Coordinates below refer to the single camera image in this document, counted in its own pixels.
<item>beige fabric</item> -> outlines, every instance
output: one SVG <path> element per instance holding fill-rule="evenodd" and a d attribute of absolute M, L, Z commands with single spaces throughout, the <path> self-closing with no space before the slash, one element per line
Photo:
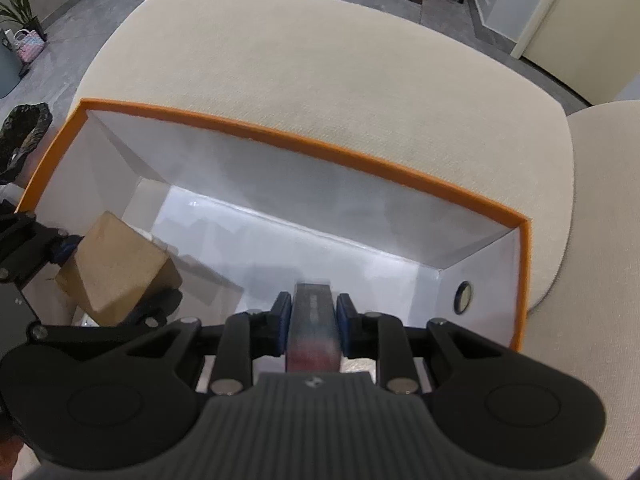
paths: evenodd
<path fill-rule="evenodd" d="M 573 193 L 562 108 L 407 20 L 338 0 L 147 0 L 95 57 L 84 96 L 249 121 L 433 174 L 533 218 L 532 303 L 558 270 Z"/>
<path fill-rule="evenodd" d="M 623 479 L 640 465 L 640 101 L 587 108 L 569 126 L 571 234 L 524 351 L 600 394 L 607 429 L 594 460 Z"/>

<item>beige ottoman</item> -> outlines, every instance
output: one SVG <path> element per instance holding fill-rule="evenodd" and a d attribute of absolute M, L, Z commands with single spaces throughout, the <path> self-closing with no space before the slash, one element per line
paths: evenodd
<path fill-rule="evenodd" d="M 532 219 L 530 305 L 558 271 L 574 177 L 561 106 L 407 20 L 338 0 L 147 0 L 82 97 L 270 126 L 432 174 Z"/>

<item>potted plant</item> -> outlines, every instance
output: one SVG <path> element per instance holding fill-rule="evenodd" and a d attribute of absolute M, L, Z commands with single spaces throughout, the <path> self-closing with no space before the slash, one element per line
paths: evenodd
<path fill-rule="evenodd" d="M 31 10 L 31 2 L 29 0 L 9 0 L 8 4 L 0 3 L 0 16 L 6 18 L 0 23 L 18 23 L 21 28 L 35 30 L 44 41 L 47 41 L 47 35 L 42 29 L 40 20 Z"/>

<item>beige door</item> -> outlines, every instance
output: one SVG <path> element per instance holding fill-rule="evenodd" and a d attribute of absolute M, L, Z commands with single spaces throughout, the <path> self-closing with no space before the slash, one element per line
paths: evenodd
<path fill-rule="evenodd" d="M 640 72 L 640 0 L 555 0 L 524 57 L 609 102 Z"/>

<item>metal grommet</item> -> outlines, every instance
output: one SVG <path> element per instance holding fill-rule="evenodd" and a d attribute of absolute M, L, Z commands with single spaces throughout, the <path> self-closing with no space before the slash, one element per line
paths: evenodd
<path fill-rule="evenodd" d="M 31 335 L 33 336 L 33 338 L 41 341 L 47 338 L 47 336 L 49 335 L 49 331 L 47 331 L 46 327 L 42 325 L 36 325 L 31 329 Z"/>
<path fill-rule="evenodd" d="M 218 379 L 211 383 L 211 391 L 219 396 L 232 396 L 242 391 L 242 383 L 235 379 Z"/>
<path fill-rule="evenodd" d="M 471 289 L 471 283 L 462 282 L 456 291 L 456 297 L 453 299 L 453 311 L 461 316 L 469 308 L 471 299 L 473 297 L 473 291 Z"/>
<path fill-rule="evenodd" d="M 398 395 L 414 394 L 420 388 L 420 384 L 408 377 L 396 377 L 386 384 L 386 389 Z"/>

